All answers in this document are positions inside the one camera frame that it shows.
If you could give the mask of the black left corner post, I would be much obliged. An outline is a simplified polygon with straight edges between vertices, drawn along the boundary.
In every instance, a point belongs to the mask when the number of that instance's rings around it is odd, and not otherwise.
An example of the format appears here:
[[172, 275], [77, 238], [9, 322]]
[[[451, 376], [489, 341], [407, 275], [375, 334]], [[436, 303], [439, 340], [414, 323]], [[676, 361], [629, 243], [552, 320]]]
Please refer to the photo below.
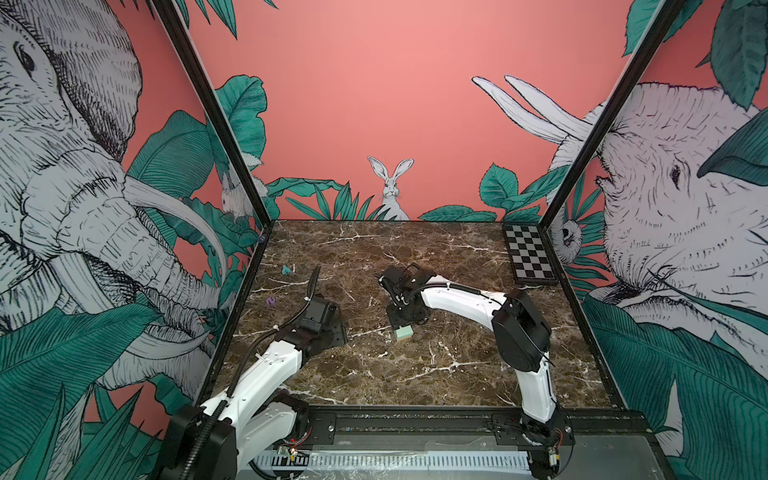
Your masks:
[[178, 5], [175, 1], [168, 0], [154, 0], [151, 4], [157, 12], [164, 30], [184, 67], [186, 75], [203, 106], [204, 112], [211, 121], [216, 136], [220, 140], [222, 148], [245, 190], [256, 218], [262, 226], [271, 227], [273, 222], [261, 200], [261, 196], [254, 186], [253, 177], [246, 167], [242, 151], [233, 130], [187, 32], [187, 28], [182, 22], [183, 18]]

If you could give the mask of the black right corner post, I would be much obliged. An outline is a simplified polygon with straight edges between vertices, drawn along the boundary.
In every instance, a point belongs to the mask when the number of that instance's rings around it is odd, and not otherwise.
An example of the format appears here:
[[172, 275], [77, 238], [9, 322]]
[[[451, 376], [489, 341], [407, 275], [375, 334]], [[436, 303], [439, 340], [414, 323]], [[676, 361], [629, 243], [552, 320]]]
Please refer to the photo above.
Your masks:
[[554, 199], [540, 219], [538, 223], [540, 229], [546, 230], [551, 227], [556, 215], [560, 212], [570, 192], [583, 175], [591, 159], [595, 156], [597, 148], [604, 140], [610, 127], [631, 95], [632, 90], [644, 74], [674, 20], [684, 6], [684, 0], [667, 0], [661, 1], [658, 4], [622, 76], [615, 85], [611, 96], [606, 101], [602, 113], [584, 141]]

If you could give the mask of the mint green box lid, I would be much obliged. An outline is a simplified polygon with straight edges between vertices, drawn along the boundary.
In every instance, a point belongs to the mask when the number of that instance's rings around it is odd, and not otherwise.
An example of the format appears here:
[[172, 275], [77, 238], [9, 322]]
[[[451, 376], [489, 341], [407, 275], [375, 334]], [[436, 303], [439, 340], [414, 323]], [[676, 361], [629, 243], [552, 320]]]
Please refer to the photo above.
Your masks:
[[402, 341], [413, 336], [413, 329], [410, 325], [398, 327], [394, 330], [394, 335], [397, 341]]

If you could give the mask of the black corner post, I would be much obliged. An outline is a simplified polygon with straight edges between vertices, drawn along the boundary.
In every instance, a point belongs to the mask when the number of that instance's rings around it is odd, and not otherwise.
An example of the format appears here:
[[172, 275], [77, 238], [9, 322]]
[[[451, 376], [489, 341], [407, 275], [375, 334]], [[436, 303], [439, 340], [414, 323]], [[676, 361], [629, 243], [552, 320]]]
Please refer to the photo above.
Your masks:
[[632, 90], [644, 74], [674, 20], [684, 6], [684, 0], [667, 0], [661, 1], [658, 4], [622, 76], [615, 85], [611, 96], [606, 101], [602, 113], [584, 141], [554, 199], [540, 219], [538, 223], [540, 229], [546, 230], [551, 227], [556, 215], [560, 212], [570, 192], [583, 175], [591, 159], [595, 156], [597, 148], [604, 140], [610, 127], [631, 95]]
[[203, 106], [204, 112], [211, 121], [216, 136], [220, 140], [222, 148], [245, 190], [256, 218], [262, 226], [271, 227], [273, 222], [261, 200], [261, 196], [254, 186], [253, 177], [246, 167], [242, 151], [233, 130], [187, 32], [187, 28], [182, 22], [183, 18], [178, 5], [175, 1], [168, 0], [154, 0], [151, 4], [157, 12], [164, 30], [184, 67], [186, 75]]

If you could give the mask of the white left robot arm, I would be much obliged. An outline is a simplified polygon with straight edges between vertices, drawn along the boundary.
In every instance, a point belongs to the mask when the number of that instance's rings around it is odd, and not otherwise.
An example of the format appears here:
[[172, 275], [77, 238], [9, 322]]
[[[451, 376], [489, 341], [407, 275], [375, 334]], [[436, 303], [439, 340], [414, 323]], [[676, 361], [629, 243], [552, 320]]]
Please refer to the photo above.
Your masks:
[[307, 360], [347, 342], [338, 305], [315, 297], [276, 332], [252, 366], [199, 406], [187, 405], [170, 420], [150, 479], [234, 479], [267, 447], [289, 437], [304, 408], [277, 392]]

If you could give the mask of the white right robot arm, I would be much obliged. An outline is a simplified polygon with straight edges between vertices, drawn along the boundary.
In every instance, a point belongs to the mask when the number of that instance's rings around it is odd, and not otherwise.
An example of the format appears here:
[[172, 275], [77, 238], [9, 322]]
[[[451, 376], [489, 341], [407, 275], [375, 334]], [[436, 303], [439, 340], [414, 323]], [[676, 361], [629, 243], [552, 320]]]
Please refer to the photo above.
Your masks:
[[426, 323], [435, 310], [471, 320], [494, 334], [501, 359], [515, 371], [523, 418], [551, 422], [557, 400], [550, 374], [551, 327], [523, 290], [491, 292], [451, 281], [430, 270], [388, 267], [378, 278], [388, 293], [393, 330]]

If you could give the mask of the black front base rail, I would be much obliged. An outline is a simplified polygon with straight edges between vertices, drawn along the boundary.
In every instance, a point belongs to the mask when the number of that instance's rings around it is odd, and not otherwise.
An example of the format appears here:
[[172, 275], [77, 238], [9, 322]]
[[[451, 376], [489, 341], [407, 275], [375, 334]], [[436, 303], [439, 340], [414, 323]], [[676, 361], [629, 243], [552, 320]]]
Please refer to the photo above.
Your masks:
[[[333, 406], [309, 407], [306, 446], [340, 444], [344, 435], [489, 436], [500, 446], [534, 444], [524, 437], [519, 407]], [[572, 446], [578, 437], [648, 435], [637, 411], [599, 408], [556, 409], [546, 444]]]

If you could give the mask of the black white checkerboard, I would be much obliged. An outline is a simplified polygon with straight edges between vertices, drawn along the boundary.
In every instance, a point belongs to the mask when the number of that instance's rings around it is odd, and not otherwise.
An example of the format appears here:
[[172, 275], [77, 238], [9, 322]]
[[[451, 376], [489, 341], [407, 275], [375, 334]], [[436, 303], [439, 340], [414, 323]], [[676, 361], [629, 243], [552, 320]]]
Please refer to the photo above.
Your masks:
[[523, 285], [558, 282], [542, 235], [535, 224], [502, 224], [505, 245], [515, 280]]

